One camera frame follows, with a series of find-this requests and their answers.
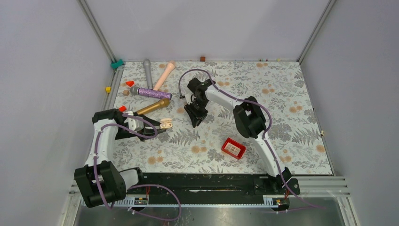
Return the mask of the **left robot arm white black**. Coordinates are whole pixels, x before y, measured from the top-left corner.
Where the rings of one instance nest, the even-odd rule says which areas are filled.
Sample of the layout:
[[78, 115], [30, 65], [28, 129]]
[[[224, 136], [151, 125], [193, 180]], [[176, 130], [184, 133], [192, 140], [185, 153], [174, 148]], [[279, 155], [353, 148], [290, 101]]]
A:
[[105, 204], [109, 208], [126, 198], [127, 190], [139, 194], [145, 190], [142, 171], [135, 167], [118, 171], [112, 163], [114, 141], [137, 137], [145, 141], [173, 126], [171, 118], [158, 121], [136, 112], [109, 109], [96, 112], [92, 118], [94, 137], [83, 167], [74, 172], [83, 201], [92, 208]]

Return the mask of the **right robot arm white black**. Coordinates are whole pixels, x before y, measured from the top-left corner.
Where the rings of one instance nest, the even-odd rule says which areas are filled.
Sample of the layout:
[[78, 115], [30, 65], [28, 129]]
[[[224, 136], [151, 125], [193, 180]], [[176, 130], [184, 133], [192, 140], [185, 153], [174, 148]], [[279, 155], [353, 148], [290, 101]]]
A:
[[289, 169], [279, 164], [276, 151], [266, 132], [268, 126], [265, 115], [253, 96], [245, 99], [233, 97], [220, 90], [211, 79], [201, 82], [194, 78], [189, 81], [188, 89], [193, 93], [193, 97], [188, 99], [184, 108], [193, 127], [199, 126], [206, 118], [208, 102], [215, 102], [232, 111], [237, 131], [256, 149], [267, 175], [272, 178], [271, 190], [276, 194], [288, 191], [291, 195], [299, 195], [299, 185], [292, 179]]

